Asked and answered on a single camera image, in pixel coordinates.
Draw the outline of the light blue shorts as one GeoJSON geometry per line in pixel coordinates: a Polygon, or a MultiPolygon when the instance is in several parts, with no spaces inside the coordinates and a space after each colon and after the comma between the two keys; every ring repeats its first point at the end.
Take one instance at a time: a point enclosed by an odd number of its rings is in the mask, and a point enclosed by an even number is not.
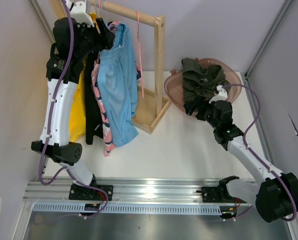
{"type": "Polygon", "coordinates": [[[122,147],[138,135],[132,123],[138,106],[136,58],[128,26],[117,25],[110,50],[99,53],[97,85],[108,117],[113,143],[122,147]]]}

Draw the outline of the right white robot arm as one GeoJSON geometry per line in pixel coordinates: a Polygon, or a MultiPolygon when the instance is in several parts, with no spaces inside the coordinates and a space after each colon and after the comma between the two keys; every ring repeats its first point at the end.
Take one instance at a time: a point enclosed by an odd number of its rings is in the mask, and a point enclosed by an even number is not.
{"type": "Polygon", "coordinates": [[[251,173],[255,183],[237,176],[220,181],[217,196],[223,202],[232,198],[256,208],[261,218],[271,223],[282,219],[293,221],[298,213],[298,179],[293,173],[284,173],[248,143],[246,133],[233,123],[233,107],[226,100],[204,100],[197,107],[196,118],[213,128],[215,141],[236,157],[251,173]]]}

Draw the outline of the olive green shorts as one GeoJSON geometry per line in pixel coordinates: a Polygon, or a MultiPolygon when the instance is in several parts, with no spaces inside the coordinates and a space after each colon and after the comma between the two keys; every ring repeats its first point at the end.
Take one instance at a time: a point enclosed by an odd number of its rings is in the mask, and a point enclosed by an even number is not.
{"type": "Polygon", "coordinates": [[[184,58],[182,64],[182,88],[184,104],[192,101],[201,101],[214,97],[214,89],[218,85],[229,85],[223,68],[218,64],[204,67],[195,59],[184,58]]]}

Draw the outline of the pink wire hanger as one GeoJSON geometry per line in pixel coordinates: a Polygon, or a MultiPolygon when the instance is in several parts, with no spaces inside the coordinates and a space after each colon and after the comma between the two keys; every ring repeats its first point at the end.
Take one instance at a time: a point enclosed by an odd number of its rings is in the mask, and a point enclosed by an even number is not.
{"type": "Polygon", "coordinates": [[[144,80],[143,80],[143,66],[142,66],[142,51],[141,51],[141,41],[140,41],[140,17],[139,12],[136,10],[137,17],[137,43],[138,43],[138,54],[139,54],[139,67],[141,73],[141,94],[142,99],[144,99],[144,80]]]}

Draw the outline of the blue wire hanger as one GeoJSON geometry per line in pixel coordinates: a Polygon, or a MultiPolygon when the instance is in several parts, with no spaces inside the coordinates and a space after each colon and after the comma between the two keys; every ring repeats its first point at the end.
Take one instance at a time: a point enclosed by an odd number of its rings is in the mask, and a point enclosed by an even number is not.
{"type": "Polygon", "coordinates": [[[104,22],[106,21],[105,15],[103,13],[103,0],[95,0],[95,13],[98,18],[101,18],[104,22]]]}

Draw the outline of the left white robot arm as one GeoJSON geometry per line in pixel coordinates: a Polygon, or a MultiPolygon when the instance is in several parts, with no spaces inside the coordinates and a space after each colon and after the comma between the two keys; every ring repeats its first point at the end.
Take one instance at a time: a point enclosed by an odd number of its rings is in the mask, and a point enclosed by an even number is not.
{"type": "Polygon", "coordinates": [[[45,158],[49,158],[81,185],[79,192],[86,200],[92,200],[97,196],[98,188],[93,184],[94,175],[81,160],[82,145],[70,141],[70,115],[85,58],[111,47],[114,36],[100,17],[91,25],[64,17],[54,23],[52,32],[55,42],[46,64],[45,121],[39,140],[31,143],[31,150],[40,154],[39,174],[43,173],[45,158]]]}

